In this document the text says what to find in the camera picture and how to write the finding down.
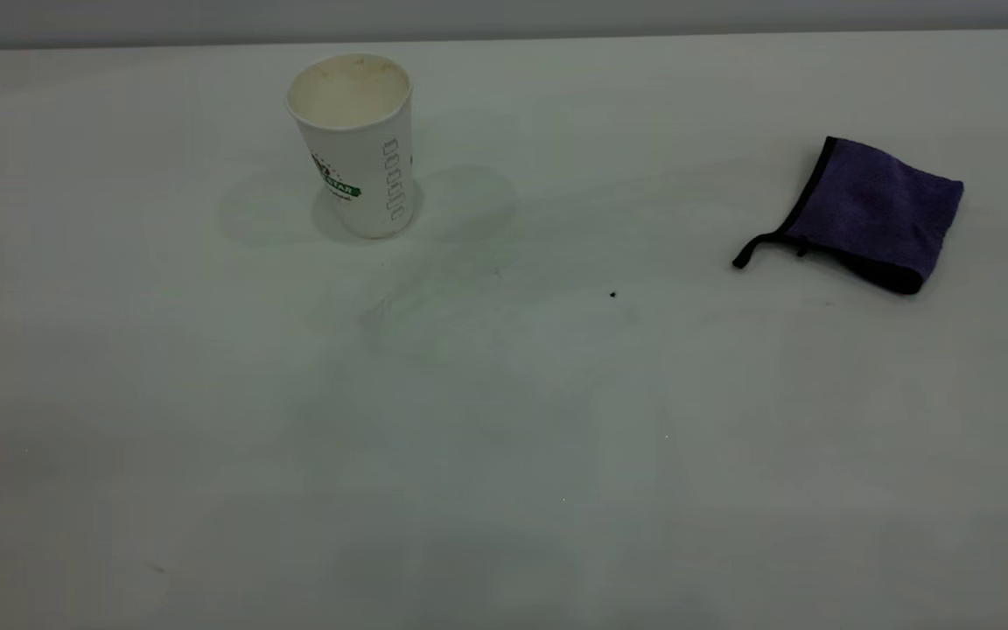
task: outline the white table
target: white table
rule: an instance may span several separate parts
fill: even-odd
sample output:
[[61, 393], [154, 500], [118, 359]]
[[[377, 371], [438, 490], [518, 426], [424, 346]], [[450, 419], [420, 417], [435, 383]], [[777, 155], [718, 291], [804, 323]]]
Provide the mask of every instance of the white table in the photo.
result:
[[[1008, 31], [367, 44], [379, 243], [352, 48], [0, 52], [0, 629], [1008, 630]], [[731, 268], [827, 135], [967, 182], [920, 295]]]

